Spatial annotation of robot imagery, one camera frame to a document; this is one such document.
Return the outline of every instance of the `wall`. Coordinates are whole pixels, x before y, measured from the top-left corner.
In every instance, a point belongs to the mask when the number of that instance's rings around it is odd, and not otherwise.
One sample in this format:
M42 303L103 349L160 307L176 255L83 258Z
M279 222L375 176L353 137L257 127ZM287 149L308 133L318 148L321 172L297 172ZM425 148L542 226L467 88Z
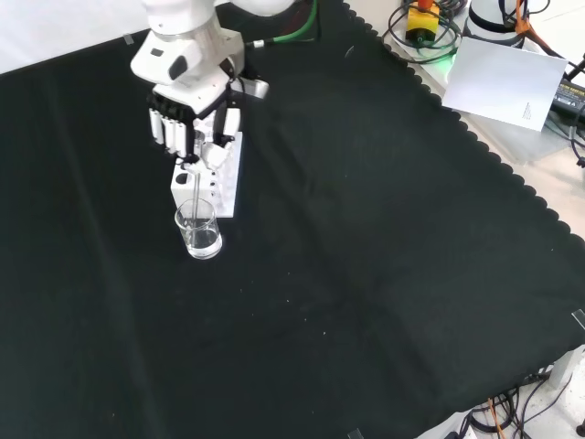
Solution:
M140 0L4 0L0 16L0 73L148 27Z

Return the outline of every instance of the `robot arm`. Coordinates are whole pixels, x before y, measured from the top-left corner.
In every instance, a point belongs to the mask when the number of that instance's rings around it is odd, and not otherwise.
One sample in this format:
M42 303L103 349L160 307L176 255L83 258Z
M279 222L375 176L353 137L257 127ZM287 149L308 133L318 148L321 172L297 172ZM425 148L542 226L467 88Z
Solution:
M258 16L273 16L294 0L232 0ZM238 32L219 26L214 0L143 0L151 27L131 63L133 73L156 84L149 96L154 141L191 167L218 169L239 129L239 109L225 107L231 83L244 68ZM194 146L196 120L216 112L214 141Z

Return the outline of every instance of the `clear glass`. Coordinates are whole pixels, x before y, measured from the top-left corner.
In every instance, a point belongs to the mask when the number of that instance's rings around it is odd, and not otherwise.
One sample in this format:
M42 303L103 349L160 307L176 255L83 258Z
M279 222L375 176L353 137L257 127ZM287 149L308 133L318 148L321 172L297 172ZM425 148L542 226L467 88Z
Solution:
M213 205L199 199L187 200L176 210L176 225L181 230L187 251L196 259L209 259L221 250L218 220Z

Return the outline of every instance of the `black tablecloth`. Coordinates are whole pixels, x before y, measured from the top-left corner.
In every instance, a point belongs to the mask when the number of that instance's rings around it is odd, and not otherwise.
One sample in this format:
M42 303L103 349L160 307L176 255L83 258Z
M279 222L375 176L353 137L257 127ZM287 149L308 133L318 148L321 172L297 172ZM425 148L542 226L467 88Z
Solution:
M0 80L1 437L411 438L582 342L582 241L340 2L322 19L250 54L271 92L207 262L136 46Z

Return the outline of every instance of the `paper sheet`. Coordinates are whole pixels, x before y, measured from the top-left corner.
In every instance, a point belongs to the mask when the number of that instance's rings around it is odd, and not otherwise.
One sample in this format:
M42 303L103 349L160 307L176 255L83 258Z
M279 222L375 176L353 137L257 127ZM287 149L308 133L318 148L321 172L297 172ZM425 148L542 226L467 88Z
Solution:
M565 59L464 38L442 103L540 131L566 67Z

